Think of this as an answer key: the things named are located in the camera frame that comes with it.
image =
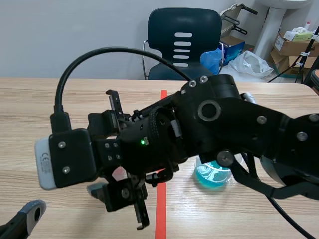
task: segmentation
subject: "white label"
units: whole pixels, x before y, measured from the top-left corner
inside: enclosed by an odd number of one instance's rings
[[[51,190],[56,188],[52,171],[49,138],[39,140],[35,146],[36,167],[41,188]]]
[[[277,50],[280,51],[282,46],[283,46],[283,44],[284,44],[284,40],[280,36],[278,36],[277,40],[276,40],[276,43],[275,43],[275,47],[277,48]]]

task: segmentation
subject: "red tape line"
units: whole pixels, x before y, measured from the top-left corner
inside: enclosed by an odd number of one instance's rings
[[[160,91],[160,98],[167,96],[167,90]],[[155,239],[166,239],[166,183],[157,186]]]

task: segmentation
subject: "plastic bag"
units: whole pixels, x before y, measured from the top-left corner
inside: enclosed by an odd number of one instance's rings
[[[274,70],[268,66],[265,60],[250,51],[245,51],[235,60],[230,61],[229,65],[238,72],[247,73],[260,78],[268,76]]]
[[[218,74],[220,60],[221,60],[221,50],[218,48],[214,51],[204,52],[200,56],[200,63],[204,67],[209,69],[214,75]]]

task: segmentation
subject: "blue plastic bag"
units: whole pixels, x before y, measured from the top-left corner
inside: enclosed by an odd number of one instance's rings
[[[221,50],[218,48],[214,51],[204,52],[200,56],[200,63],[204,67],[209,69],[214,75],[218,74],[220,60],[221,60]]]

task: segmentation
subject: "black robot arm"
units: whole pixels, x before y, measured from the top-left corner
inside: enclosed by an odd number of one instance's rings
[[[108,90],[112,109],[90,113],[87,129],[72,129],[69,114],[62,106],[66,80],[80,63],[107,52],[149,56],[189,81],[180,91],[133,114],[124,113],[118,92]],[[229,167],[239,183],[261,192],[270,201],[271,197],[297,194],[319,199],[319,163],[315,152],[319,115],[292,119],[253,104],[239,94],[229,75],[190,79],[151,53],[101,48],[80,56],[66,69],[50,119],[52,135],[35,146],[41,187],[51,190],[105,178],[108,183],[93,184],[88,192],[102,201],[109,212],[134,205],[141,223],[138,229],[149,224],[145,183],[155,187],[172,179],[179,164],[195,155],[200,156],[202,163],[216,160]],[[238,153],[249,171],[235,160]],[[282,188],[260,182],[254,156],[260,158],[265,171]],[[126,170],[127,178],[117,181],[112,173],[120,166]],[[296,223],[294,227],[302,232]]]

